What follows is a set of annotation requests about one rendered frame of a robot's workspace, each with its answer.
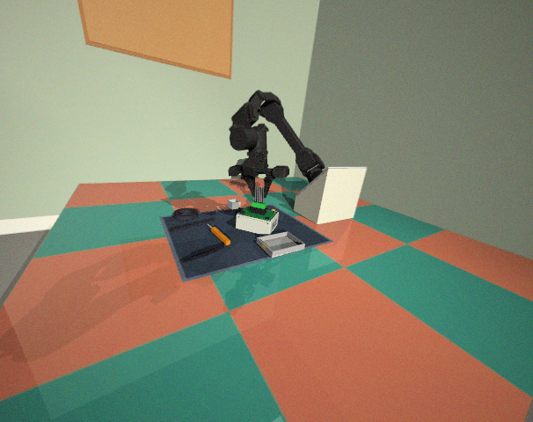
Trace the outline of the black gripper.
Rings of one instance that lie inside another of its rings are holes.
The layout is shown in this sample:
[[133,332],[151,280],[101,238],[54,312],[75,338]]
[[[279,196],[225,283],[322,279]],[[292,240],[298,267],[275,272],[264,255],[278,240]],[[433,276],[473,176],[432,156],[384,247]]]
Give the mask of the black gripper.
[[[263,149],[248,149],[247,156],[249,156],[249,152],[253,152],[254,156],[259,156],[259,153],[264,153],[264,156],[266,158],[267,163],[267,154],[268,150],[267,148]],[[238,176],[239,173],[241,173],[241,179],[243,179],[247,185],[250,188],[250,191],[252,193],[252,197],[254,197],[254,187],[255,187],[255,177],[253,176],[245,176],[242,170],[242,165],[234,165],[229,168],[229,176]],[[274,168],[267,168],[265,173],[261,172],[260,174],[266,174],[266,177],[264,179],[264,198],[267,197],[267,193],[269,191],[270,185],[272,184],[273,180],[275,178],[286,178],[289,175],[289,167],[288,166],[275,166]]]

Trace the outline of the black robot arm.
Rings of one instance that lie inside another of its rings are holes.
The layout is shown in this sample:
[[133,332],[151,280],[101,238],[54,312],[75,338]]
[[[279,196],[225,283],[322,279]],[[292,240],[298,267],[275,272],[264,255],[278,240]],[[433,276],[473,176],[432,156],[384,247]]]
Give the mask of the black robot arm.
[[[263,100],[265,102],[261,105]],[[323,172],[322,169],[325,166],[322,160],[311,149],[303,146],[292,127],[284,118],[280,99],[271,91],[255,91],[250,96],[250,99],[231,118],[233,125],[229,128],[230,145],[234,150],[263,149],[267,147],[267,132],[269,129],[265,124],[258,124],[258,126],[252,127],[259,119],[259,116],[275,124],[281,132],[290,148],[295,152],[298,168],[309,183]],[[316,166],[317,164],[318,166]],[[314,166],[316,167],[313,168]],[[311,170],[309,171],[309,169]],[[267,161],[264,153],[254,156],[253,152],[249,152],[249,157],[242,163],[242,170],[245,176],[258,177],[261,172],[265,173]]]

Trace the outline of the green power plug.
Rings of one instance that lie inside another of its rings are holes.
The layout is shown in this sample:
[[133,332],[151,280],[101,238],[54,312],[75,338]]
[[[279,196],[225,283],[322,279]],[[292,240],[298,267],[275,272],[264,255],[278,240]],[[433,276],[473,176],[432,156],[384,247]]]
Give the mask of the green power plug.
[[265,203],[264,198],[264,188],[258,186],[254,187],[254,201],[252,202],[252,207],[265,209],[267,204]]

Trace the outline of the dark blue work mat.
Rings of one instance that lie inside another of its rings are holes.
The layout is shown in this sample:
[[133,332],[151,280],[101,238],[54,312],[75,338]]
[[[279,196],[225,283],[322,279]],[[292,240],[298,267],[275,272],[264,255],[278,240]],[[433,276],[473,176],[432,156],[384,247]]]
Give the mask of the dark blue work mat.
[[[238,209],[224,209],[208,212],[199,212],[197,218],[181,221],[174,215],[159,216],[164,227],[165,234],[172,249],[179,273],[183,282],[199,279],[215,273],[221,273],[241,266],[247,266],[271,257],[256,243],[257,237],[264,235],[236,229],[236,216],[245,207]],[[317,232],[308,225],[300,222],[275,205],[266,205],[266,209],[279,212],[278,223],[273,234],[288,231],[290,234],[305,243],[305,249],[322,244],[328,244],[333,240]],[[213,218],[214,222],[205,223],[187,229],[172,232],[170,228],[178,227],[192,222],[198,222]],[[230,244],[224,244],[212,231],[208,224],[216,227],[226,237]],[[215,251],[202,258],[182,263],[188,260],[188,256],[198,251],[203,251],[224,244],[224,248]],[[180,261],[183,258],[182,261]]]

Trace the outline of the green circuit board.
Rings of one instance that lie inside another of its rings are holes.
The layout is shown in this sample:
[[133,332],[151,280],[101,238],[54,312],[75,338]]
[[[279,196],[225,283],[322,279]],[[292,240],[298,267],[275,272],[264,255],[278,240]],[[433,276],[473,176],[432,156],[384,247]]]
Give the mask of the green circuit board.
[[[260,214],[255,214],[255,213],[251,213],[251,206],[248,206],[246,207],[243,211],[245,211],[245,214],[246,216],[250,216],[250,217],[254,217],[254,218],[259,218],[259,219],[262,219],[262,220],[267,220],[267,221],[271,221],[271,219],[275,216],[275,214],[277,213],[277,211],[275,212],[272,212],[272,210],[266,210],[266,213],[264,215],[260,215]],[[266,217],[269,218],[266,219]]]

